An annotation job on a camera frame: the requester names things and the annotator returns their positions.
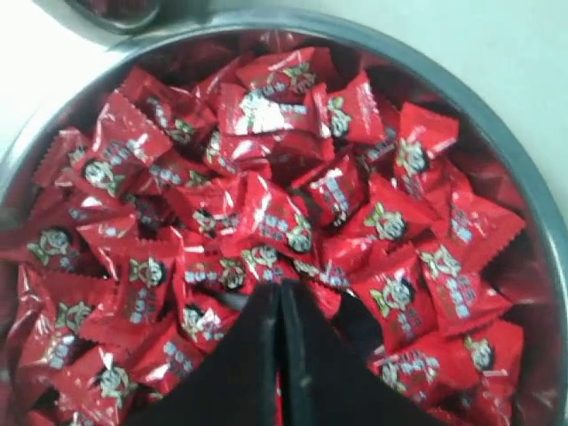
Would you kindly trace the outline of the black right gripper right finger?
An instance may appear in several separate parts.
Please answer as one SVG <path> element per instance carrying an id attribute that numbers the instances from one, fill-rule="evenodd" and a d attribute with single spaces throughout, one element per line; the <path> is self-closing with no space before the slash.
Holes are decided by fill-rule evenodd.
<path id="1" fill-rule="evenodd" d="M 438 425 L 378 379 L 327 323 L 304 284 L 280 287 L 286 425 Z"/>

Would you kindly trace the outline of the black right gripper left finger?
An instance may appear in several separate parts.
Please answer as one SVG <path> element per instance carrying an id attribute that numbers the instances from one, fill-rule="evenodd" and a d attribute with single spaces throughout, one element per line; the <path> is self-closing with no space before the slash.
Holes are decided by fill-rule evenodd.
<path id="1" fill-rule="evenodd" d="M 280 289 L 256 288 L 216 349 L 160 401 L 128 425 L 273 425 Z"/>

